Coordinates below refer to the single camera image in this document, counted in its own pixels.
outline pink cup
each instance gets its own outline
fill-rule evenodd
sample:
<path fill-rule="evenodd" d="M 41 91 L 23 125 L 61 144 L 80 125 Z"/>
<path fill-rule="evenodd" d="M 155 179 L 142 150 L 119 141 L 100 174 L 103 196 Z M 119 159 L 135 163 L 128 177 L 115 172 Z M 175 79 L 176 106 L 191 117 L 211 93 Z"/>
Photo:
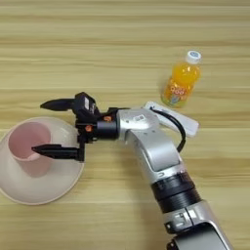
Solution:
<path fill-rule="evenodd" d="M 23 171 L 30 177 L 44 176 L 50 169 L 52 159 L 32 151 L 33 146 L 50 144 L 51 132 L 39 122 L 25 122 L 10 134 L 8 146 Z"/>

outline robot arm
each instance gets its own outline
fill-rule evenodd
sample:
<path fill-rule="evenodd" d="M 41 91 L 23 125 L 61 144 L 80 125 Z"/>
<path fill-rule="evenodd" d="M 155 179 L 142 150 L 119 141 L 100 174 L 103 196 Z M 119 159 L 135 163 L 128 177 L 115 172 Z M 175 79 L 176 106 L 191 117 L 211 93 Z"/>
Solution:
<path fill-rule="evenodd" d="M 95 100 L 86 93 L 41 106 L 56 111 L 72 109 L 79 148 L 42 145 L 35 146 L 34 151 L 55 159 L 83 162 L 85 144 L 98 139 L 125 142 L 135 150 L 163 213 L 167 232 L 175 235 L 167 249 L 232 250 L 209 205 L 196 191 L 177 149 L 160 130 L 155 113 L 143 108 L 110 108 L 100 113 Z"/>
<path fill-rule="evenodd" d="M 168 250 L 232 250 L 208 203 L 202 200 L 171 139 L 155 114 L 144 109 L 118 112 L 120 139 L 133 146 L 164 217 L 175 234 Z"/>

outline plastic bottle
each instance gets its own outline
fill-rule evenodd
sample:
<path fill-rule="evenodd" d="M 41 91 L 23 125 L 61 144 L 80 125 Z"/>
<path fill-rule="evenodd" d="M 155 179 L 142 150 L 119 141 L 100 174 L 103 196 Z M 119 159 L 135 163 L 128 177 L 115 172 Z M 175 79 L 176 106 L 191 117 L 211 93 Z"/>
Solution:
<path fill-rule="evenodd" d="M 200 76 L 201 55 L 196 51 L 187 52 L 186 61 L 173 67 L 172 76 L 162 93 L 162 102 L 171 107 L 182 107 L 191 94 Z"/>

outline bottle label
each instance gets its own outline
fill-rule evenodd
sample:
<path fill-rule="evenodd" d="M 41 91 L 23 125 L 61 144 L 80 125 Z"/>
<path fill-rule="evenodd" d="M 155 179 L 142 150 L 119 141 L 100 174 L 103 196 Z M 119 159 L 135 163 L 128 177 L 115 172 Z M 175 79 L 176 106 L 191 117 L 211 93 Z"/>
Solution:
<path fill-rule="evenodd" d="M 178 103 L 181 104 L 186 101 L 190 91 L 190 88 L 184 88 L 180 86 L 171 78 L 167 88 L 165 89 L 164 98 L 171 105 L 175 105 Z"/>

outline black cable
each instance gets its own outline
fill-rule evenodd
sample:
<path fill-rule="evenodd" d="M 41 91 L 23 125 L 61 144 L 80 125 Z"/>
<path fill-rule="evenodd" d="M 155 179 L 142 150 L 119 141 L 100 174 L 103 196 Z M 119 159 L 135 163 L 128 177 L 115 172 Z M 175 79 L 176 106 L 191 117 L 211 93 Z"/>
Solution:
<path fill-rule="evenodd" d="M 182 135 L 182 140 L 179 143 L 179 145 L 177 146 L 177 151 L 181 152 L 185 146 L 185 143 L 186 143 L 186 132 L 185 132 L 185 129 L 184 129 L 183 125 L 181 124 L 181 122 L 169 113 L 165 113 L 163 111 L 156 110 L 153 108 L 151 108 L 150 110 L 164 116 L 165 118 L 167 118 L 168 120 L 170 120 L 171 122 L 173 122 L 177 126 L 177 128 L 179 129 L 179 131 Z"/>

